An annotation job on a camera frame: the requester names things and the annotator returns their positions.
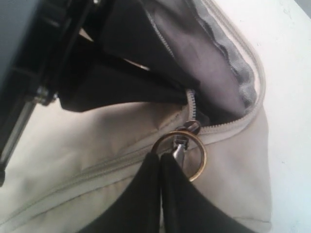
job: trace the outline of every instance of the zipper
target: zipper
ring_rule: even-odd
[[[211,133],[222,133],[225,131],[229,131],[233,128],[237,128],[245,124],[248,121],[251,121],[254,118],[254,116],[257,114],[259,109],[261,108],[263,98],[264,98],[264,92],[265,92],[265,80],[261,78],[263,77],[264,72],[263,72],[260,60],[255,56],[256,53],[254,53],[251,50],[251,47],[245,42],[245,40],[241,39],[240,34],[232,28],[229,21],[223,16],[223,14],[219,11],[218,7],[213,3],[212,0],[204,0],[202,2],[204,2],[207,8],[213,12],[216,20],[218,22],[220,21],[224,26],[226,26],[226,28],[230,30],[231,36],[236,38],[236,40],[240,43],[241,47],[244,49],[247,55],[254,61],[256,69],[259,73],[261,88],[260,88],[259,98],[257,102],[255,103],[255,106],[253,107],[252,111],[250,111],[247,115],[245,115],[241,119],[238,119],[238,120],[235,120],[229,123],[202,127],[199,133],[199,136],[204,136],[204,135],[211,134]],[[196,119],[196,111],[197,111],[196,103],[195,103],[195,92],[193,90],[187,90],[187,99],[188,99],[188,105],[189,105],[188,121],[192,121]],[[0,222],[0,232],[2,232],[3,230],[4,232],[13,231],[14,229],[25,224],[27,221],[31,220],[37,215],[44,213],[52,208],[55,208],[59,204],[62,204],[79,195],[82,195],[87,192],[91,192],[93,189],[91,189],[90,187],[86,185],[87,189],[82,190],[81,193],[75,193],[74,197],[68,196],[67,198],[63,198],[61,201],[58,201],[54,205],[53,203],[50,203],[49,206],[46,206],[45,204],[46,200],[51,199],[51,198],[57,198],[57,195],[61,193],[62,191],[70,190],[82,184],[86,184],[87,182],[90,182],[98,177],[101,180],[103,180],[104,177],[108,176],[109,174],[115,171],[125,169],[133,165],[138,165],[139,163],[142,162],[146,153],[148,153],[151,150],[151,146],[152,145],[146,146],[145,148],[140,149],[139,151],[127,154],[121,158],[116,158],[116,159],[113,159],[107,162],[103,162],[89,169],[86,169],[85,171],[81,172],[79,175],[73,177],[70,181],[60,184],[56,188],[50,190],[45,195],[42,195],[41,197],[25,204],[22,208],[16,210],[14,213],[11,214],[10,217]]]

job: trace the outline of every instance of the white background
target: white background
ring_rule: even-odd
[[[294,0],[215,0],[266,71],[272,233],[311,233],[311,20]]]

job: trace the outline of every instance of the bag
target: bag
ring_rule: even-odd
[[[123,103],[84,113],[37,106],[0,189],[0,233],[78,232],[116,201],[161,136],[194,119],[203,126],[207,164],[193,184],[231,218],[268,232],[264,72],[221,10],[212,0],[116,0],[100,38],[107,53],[186,87],[188,104]],[[188,176],[199,157],[190,145]]]

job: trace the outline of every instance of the gold ring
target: gold ring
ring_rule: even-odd
[[[165,135],[163,135],[162,137],[160,137],[156,143],[154,144],[154,146],[151,149],[151,153],[155,153],[157,154],[157,149],[160,146],[160,144],[167,138],[172,137],[172,136],[184,136],[187,137],[189,139],[191,139],[192,141],[195,142],[195,144],[198,146],[198,148],[200,149],[201,152],[201,164],[200,164],[200,168],[198,169],[198,171],[189,178],[189,180],[192,182],[195,179],[197,179],[203,172],[206,164],[207,164],[207,151],[205,149],[205,146],[203,144],[203,142],[194,134],[188,132],[188,131],[171,131]]]

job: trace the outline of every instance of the zipper slider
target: zipper slider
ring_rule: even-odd
[[[187,121],[183,126],[178,127],[177,131],[187,131],[194,135],[198,135],[201,130],[201,124],[197,120]],[[188,149],[189,139],[185,136],[175,136],[173,140],[172,154],[177,163],[183,168],[185,160],[185,152]]]

